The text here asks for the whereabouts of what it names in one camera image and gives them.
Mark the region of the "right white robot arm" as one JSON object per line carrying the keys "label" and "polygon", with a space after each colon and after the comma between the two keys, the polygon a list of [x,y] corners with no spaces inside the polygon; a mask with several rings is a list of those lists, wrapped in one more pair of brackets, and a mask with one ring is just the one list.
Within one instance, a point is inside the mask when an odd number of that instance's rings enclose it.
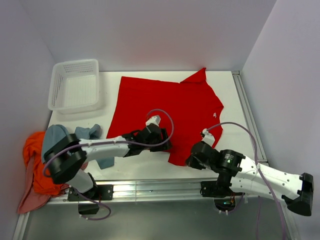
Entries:
{"label": "right white robot arm", "polygon": [[291,174],[254,160],[234,150],[218,151],[204,141],[191,148],[188,167],[215,172],[217,180],[201,184],[203,197],[225,198],[249,194],[285,203],[298,215],[312,215],[314,178],[309,173]]}

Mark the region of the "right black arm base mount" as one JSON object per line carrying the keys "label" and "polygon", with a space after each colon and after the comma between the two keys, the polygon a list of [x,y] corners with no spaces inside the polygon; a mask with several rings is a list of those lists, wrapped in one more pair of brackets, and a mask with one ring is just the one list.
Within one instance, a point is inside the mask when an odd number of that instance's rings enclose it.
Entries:
{"label": "right black arm base mount", "polygon": [[231,211],[234,210],[237,201],[236,197],[243,198],[244,193],[233,192],[229,188],[218,186],[216,180],[201,181],[200,182],[200,194],[204,198],[213,198],[214,205],[219,211]]}

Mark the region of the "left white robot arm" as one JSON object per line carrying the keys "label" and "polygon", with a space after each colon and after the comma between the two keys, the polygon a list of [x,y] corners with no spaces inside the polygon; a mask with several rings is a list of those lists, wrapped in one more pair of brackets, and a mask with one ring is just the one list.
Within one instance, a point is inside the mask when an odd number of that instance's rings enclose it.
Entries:
{"label": "left white robot arm", "polygon": [[99,159],[137,156],[143,151],[167,151],[172,148],[171,137],[171,133],[155,123],[107,139],[79,139],[70,134],[44,154],[43,175],[56,185],[73,187],[86,200],[91,200],[96,197],[98,188],[93,176],[82,170],[83,164]]}

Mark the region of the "blue grey t shirt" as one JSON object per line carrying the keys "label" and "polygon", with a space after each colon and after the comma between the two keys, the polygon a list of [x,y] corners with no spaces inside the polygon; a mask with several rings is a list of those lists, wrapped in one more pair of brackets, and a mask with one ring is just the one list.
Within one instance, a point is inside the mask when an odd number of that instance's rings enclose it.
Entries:
{"label": "blue grey t shirt", "polygon": [[[84,127],[77,126],[75,128],[74,133],[78,139],[98,140],[102,135],[102,129],[99,124],[95,124],[91,128],[88,128],[88,127],[84,128]],[[67,130],[67,128],[61,124],[51,125],[46,130],[44,134],[42,150],[41,150],[41,162],[43,164],[45,163],[45,158],[44,158],[45,153],[69,134],[70,133]],[[103,159],[97,159],[96,162],[99,168],[103,170],[103,169],[113,167],[115,164],[115,158],[107,157]]]}

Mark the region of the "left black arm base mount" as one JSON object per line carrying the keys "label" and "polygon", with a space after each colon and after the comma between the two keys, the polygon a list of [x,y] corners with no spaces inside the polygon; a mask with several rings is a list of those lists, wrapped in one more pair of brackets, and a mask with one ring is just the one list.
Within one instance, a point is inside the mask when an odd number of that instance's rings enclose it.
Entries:
{"label": "left black arm base mount", "polygon": [[[78,202],[78,213],[80,217],[90,220],[99,221],[108,218],[111,215],[111,209],[103,201],[111,201],[113,199],[114,186],[112,184],[99,184],[91,190],[80,193],[74,187],[69,188],[67,195],[68,202]],[[107,210],[104,217],[96,217],[99,210]]]}

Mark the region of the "red t shirt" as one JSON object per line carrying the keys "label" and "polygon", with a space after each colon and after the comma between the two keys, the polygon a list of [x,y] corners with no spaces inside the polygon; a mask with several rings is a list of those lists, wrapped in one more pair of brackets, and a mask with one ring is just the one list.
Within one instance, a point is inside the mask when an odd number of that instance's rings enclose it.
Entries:
{"label": "red t shirt", "polygon": [[123,76],[106,136],[141,130],[149,111],[156,110],[160,126],[173,134],[169,163],[185,166],[192,146],[202,139],[203,129],[220,123],[223,108],[207,83],[205,68],[180,83]]}

